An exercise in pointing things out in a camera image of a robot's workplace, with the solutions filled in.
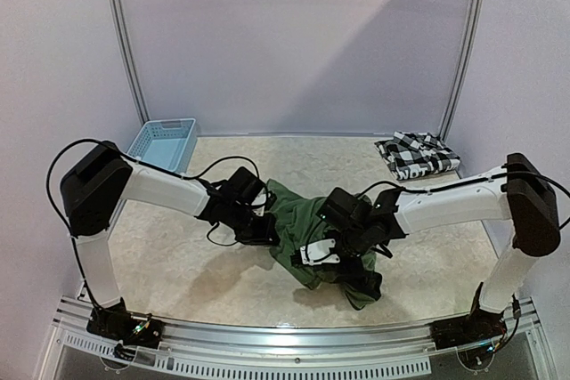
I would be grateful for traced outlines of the green garment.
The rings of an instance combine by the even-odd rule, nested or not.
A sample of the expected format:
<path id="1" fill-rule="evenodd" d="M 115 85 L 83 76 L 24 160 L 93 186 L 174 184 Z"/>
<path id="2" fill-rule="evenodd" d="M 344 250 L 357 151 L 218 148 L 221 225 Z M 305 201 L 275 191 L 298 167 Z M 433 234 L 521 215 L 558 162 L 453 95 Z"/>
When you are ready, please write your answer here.
<path id="1" fill-rule="evenodd" d="M 275 229 L 281 240 L 277 247 L 269 249 L 269 253 L 297 282 L 309 290 L 315 290 L 326 283 L 324 271 L 328 264 L 295 266 L 291 263 L 290 257 L 301 246 L 339 237 L 339 233 L 317 215 L 326 198 L 304 198 L 274 179 L 267 182 L 267 187 L 276 197 L 268 213 L 276 219 Z M 365 269 L 369 272 L 367 294 L 345 295 L 340 291 L 353 309 L 359 311 L 377 302 L 381 297 L 382 275 L 375 271 L 377 257 L 373 251 L 370 250 L 357 258 L 362 259 Z"/>

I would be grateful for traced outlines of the black white checked shirt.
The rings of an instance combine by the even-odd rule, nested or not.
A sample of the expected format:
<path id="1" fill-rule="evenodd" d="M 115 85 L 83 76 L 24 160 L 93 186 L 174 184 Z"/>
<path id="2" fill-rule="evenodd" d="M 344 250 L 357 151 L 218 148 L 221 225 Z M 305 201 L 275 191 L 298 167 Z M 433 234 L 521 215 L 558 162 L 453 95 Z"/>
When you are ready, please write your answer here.
<path id="1" fill-rule="evenodd" d="M 431 133 L 394 132 L 374 145 L 399 182 L 452 172 L 460 166 L 460 156 Z"/>

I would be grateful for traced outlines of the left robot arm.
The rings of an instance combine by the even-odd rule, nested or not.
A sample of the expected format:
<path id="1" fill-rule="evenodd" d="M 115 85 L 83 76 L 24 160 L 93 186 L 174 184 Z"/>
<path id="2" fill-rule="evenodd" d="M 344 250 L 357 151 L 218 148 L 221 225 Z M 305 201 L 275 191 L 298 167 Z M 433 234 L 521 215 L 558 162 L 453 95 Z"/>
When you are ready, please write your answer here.
<path id="1" fill-rule="evenodd" d="M 280 239 L 269 208 L 275 196 L 257 172 L 239 167 L 230 177 L 210 182 L 136 160 L 111 141 L 96 141 L 63 175 L 59 191 L 64 219 L 76 241 L 77 264 L 89 297 L 99 309 L 97 322 L 114 339 L 132 332 L 118 289 L 109 235 L 119 206 L 135 202 L 185 214 L 211 227 L 223 225 L 244 246 L 275 247 Z"/>

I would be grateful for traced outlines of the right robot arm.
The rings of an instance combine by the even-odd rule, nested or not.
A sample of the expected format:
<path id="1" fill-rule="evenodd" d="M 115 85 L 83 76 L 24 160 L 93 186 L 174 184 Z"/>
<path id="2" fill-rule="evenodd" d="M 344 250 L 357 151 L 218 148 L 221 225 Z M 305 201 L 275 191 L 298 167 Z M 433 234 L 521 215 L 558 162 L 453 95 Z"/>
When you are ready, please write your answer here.
<path id="1" fill-rule="evenodd" d="M 461 321 L 460 332 L 478 341 L 493 329 L 536 261 L 559 246 L 558 205 L 552 180 L 541 175 L 521 153 L 503 166 L 442 187 L 394 186 L 367 202 L 334 189 L 318 211 L 333 234 L 310 244 L 305 263 L 340 263 L 373 247 L 440 226 L 485 220 L 510 220 L 513 237 L 474 298 L 475 309 Z"/>

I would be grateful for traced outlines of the light blue plastic basket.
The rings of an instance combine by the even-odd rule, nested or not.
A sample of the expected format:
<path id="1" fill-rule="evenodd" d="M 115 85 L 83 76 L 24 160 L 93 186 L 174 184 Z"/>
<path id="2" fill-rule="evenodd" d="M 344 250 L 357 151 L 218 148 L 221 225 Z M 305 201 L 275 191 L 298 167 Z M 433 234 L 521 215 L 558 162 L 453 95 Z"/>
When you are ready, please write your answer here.
<path id="1" fill-rule="evenodd" d="M 127 155 L 175 173 L 185 173 L 197 143 L 195 118 L 152 120 L 134 138 Z"/>

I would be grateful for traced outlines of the front aluminium rail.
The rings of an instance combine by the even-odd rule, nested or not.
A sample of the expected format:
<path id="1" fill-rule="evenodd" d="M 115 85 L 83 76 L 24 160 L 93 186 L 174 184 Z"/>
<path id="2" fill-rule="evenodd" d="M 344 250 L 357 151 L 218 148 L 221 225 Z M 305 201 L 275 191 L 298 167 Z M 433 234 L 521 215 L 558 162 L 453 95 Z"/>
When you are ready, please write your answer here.
<path id="1" fill-rule="evenodd" d="M 170 319 L 156 349 L 130 361 L 86 330 L 90 305 L 64 297 L 53 317 L 41 379 L 554 379 L 533 302 L 508 319 L 512 339 L 439 349 L 430 321 L 376 327 L 237 327 Z"/>

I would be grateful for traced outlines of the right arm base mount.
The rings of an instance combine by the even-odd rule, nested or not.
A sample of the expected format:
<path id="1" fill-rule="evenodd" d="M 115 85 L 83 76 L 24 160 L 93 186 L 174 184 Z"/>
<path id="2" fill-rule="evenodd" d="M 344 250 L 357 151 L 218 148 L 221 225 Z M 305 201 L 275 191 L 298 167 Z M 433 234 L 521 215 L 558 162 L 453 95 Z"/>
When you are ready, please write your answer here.
<path id="1" fill-rule="evenodd" d="M 467 315 L 430 323 L 430 337 L 437 350 L 481 342 L 489 344 L 488 352 L 496 353 L 504 348 L 517 332 L 521 310 L 514 309 L 513 317 L 516 324 L 510 335 L 502 313 L 488 313 L 475 309 Z"/>

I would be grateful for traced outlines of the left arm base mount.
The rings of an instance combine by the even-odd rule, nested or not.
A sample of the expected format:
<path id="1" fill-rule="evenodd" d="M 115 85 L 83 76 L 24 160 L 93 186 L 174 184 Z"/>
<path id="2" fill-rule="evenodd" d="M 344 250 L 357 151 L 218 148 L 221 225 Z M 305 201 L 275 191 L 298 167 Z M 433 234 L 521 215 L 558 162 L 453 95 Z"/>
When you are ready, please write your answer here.
<path id="1" fill-rule="evenodd" d="M 116 342 L 113 357 L 131 362 L 139 347 L 158 349 L 165 322 L 151 313 L 131 312 L 123 298 L 110 307 L 95 305 L 86 331 Z"/>

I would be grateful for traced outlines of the right aluminium wall post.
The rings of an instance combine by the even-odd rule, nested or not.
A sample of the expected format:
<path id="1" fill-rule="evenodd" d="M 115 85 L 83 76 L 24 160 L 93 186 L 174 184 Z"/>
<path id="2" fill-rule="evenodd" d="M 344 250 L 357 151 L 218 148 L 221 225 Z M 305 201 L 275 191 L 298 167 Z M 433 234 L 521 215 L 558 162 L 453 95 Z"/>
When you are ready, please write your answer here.
<path id="1" fill-rule="evenodd" d="M 460 56 L 454 72 L 450 96 L 437 132 L 443 141 L 446 141 L 449 137 L 455 112 L 459 104 L 460 93 L 467 76 L 468 65 L 475 43 L 477 25 L 481 14 L 482 2 L 483 0 L 468 0 L 466 21 L 460 44 Z"/>

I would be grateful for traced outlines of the aluminium wall post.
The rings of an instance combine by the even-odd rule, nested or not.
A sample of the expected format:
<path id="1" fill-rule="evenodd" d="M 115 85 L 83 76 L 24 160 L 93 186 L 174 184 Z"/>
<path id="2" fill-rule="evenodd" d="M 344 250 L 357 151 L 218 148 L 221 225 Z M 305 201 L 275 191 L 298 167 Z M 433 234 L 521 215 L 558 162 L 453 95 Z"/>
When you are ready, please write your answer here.
<path id="1" fill-rule="evenodd" d="M 468 0 L 466 21 L 460 44 L 460 56 L 454 72 L 450 96 L 437 132 L 443 141 L 446 141 L 449 137 L 455 112 L 459 104 L 460 93 L 467 76 L 468 65 L 475 43 L 477 25 L 481 14 L 482 2 L 483 0 Z"/>
<path id="2" fill-rule="evenodd" d="M 122 0 L 109 0 L 110 12 L 118 42 L 118 49 L 123 62 L 126 81 L 134 103 L 135 112 L 139 121 L 144 124 L 151 119 L 146 101 L 144 99 L 143 87 L 138 76 L 137 67 L 134 60 L 134 53 L 126 24 Z"/>

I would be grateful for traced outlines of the left aluminium wall post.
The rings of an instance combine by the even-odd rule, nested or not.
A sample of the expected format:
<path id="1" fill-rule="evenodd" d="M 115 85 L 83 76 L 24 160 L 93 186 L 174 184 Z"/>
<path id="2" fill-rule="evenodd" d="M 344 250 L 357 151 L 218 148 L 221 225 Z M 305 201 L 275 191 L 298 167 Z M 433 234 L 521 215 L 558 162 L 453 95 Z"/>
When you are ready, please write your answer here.
<path id="1" fill-rule="evenodd" d="M 122 0 L 109 0 L 110 12 L 118 42 L 118 49 L 123 62 L 126 81 L 134 103 L 135 112 L 139 121 L 144 124 L 151 119 L 146 101 L 144 99 L 143 87 L 138 76 L 137 67 L 134 60 L 134 53 L 126 24 Z"/>

